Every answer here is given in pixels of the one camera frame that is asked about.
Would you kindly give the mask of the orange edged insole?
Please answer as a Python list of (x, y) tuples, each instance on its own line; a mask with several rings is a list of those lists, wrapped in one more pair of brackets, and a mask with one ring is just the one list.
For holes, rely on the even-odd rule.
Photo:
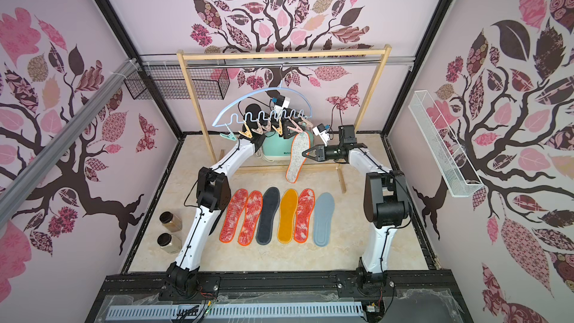
[(310, 137), (307, 132), (298, 133), (291, 143), (291, 158), (286, 172), (286, 180), (296, 183), (303, 164), (306, 161), (303, 153), (311, 148)]

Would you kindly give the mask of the light blue clip hanger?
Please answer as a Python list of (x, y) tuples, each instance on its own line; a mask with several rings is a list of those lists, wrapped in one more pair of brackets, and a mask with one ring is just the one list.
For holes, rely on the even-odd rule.
[[(287, 109), (281, 115), (273, 110), (272, 98), (284, 95), (290, 99)], [(214, 128), (231, 129), (239, 127), (238, 133), (244, 138), (253, 139), (262, 134), (260, 121), (270, 119), (285, 121), (284, 139), (311, 130), (309, 122), (314, 116), (311, 102), (301, 92), (291, 88), (263, 88), (245, 94), (225, 106), (212, 122)]]

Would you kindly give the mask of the light blue insole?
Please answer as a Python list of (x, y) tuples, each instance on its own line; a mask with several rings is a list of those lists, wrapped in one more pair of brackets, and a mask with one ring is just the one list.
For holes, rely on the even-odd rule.
[(330, 193), (322, 193), (315, 202), (315, 217), (313, 224), (313, 241), (316, 246), (323, 248), (330, 242), (331, 223), (335, 210), (335, 201)]

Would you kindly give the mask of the yellow insole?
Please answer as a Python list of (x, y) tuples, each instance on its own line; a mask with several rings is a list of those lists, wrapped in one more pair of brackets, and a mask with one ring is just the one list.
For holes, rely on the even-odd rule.
[(291, 242), (294, 232), (294, 220), (298, 205), (298, 194), (294, 189), (285, 192), (280, 202), (280, 222), (277, 238), (284, 245)]

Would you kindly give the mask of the dark grey insole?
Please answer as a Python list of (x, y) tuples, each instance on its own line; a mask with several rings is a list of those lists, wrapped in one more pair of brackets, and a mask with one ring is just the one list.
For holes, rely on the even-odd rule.
[(259, 245), (268, 245), (273, 235), (274, 217), (280, 206), (280, 190), (270, 187), (263, 194), (262, 210), (259, 216), (256, 241)]

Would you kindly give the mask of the red patterned insole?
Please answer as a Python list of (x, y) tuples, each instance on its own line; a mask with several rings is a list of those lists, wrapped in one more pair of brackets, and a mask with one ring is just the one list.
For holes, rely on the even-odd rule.
[(227, 214), (224, 225), (221, 229), (219, 239), (223, 243), (230, 243), (236, 233), (239, 218), (244, 211), (249, 192), (244, 188), (240, 188), (232, 197), (229, 205), (227, 206)]
[(239, 233), (238, 243), (241, 246), (251, 244), (255, 236), (257, 223), (262, 211), (263, 195), (260, 191), (252, 191), (245, 207), (245, 219)]

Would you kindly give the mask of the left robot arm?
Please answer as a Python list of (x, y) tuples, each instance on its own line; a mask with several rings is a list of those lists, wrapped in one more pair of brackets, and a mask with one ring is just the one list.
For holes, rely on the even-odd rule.
[(243, 124), (251, 131), (251, 137), (239, 138), (231, 151), (211, 167), (202, 167), (194, 185), (196, 204), (195, 216), (189, 233), (174, 262), (166, 271), (166, 287), (184, 298), (192, 298), (199, 291), (198, 273), (207, 239), (218, 218), (232, 199), (230, 178), (255, 154), (265, 140), (265, 134), (272, 126), (282, 126), (279, 112), (271, 110), (266, 114), (255, 109), (246, 109)]

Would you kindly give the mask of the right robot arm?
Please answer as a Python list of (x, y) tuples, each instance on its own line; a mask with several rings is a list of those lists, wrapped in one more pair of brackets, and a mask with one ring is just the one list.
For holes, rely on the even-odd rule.
[(363, 212), (372, 225), (369, 243), (357, 268), (359, 287), (383, 286), (387, 283), (393, 239), (411, 216), (412, 200), (404, 174), (383, 166), (357, 141), (354, 126), (339, 127), (339, 143), (317, 144), (301, 156), (316, 162), (342, 161), (365, 176)]

